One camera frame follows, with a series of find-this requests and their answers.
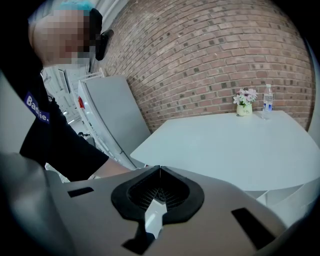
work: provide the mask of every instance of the black slot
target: black slot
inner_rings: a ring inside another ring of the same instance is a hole
[[[257,250],[271,243],[272,235],[246,208],[231,211]]]
[[[76,189],[76,190],[68,191],[68,194],[69,194],[69,196],[71,198],[74,198],[74,197],[77,197],[77,196],[81,196],[81,195],[90,193],[92,191],[94,191],[94,190],[91,187],[84,187],[84,188],[79,188],[79,189]]]

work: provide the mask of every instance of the small potted flowers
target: small potted flowers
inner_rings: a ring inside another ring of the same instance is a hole
[[[254,89],[244,90],[240,89],[236,96],[233,97],[233,103],[236,103],[236,113],[239,116],[248,116],[252,114],[252,102],[257,98],[257,91]]]

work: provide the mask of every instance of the water bottle label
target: water bottle label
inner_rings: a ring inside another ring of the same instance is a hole
[[[263,110],[264,110],[264,111],[271,112],[271,111],[272,111],[272,104],[266,104],[266,103],[264,103],[264,104],[263,104]]]

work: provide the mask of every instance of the black t-shirt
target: black t-shirt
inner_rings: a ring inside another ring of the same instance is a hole
[[[43,65],[29,43],[28,27],[25,21],[18,33],[8,28],[1,31],[1,70],[35,116],[19,153],[43,167],[49,163],[70,181],[86,180],[109,157],[79,137],[67,124],[55,99],[47,95],[40,75]]]

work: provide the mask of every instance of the pink flower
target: pink flower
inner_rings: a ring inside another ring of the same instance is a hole
[[[237,94],[245,94],[245,91],[243,88],[241,88],[239,91],[236,92]]]
[[[254,89],[252,89],[252,88],[250,88],[250,89],[248,90],[248,94],[251,95],[252,98],[254,98],[254,99],[257,97],[257,91],[254,90]]]
[[[245,94],[245,98],[248,102],[251,102],[253,100],[253,96],[251,94]]]

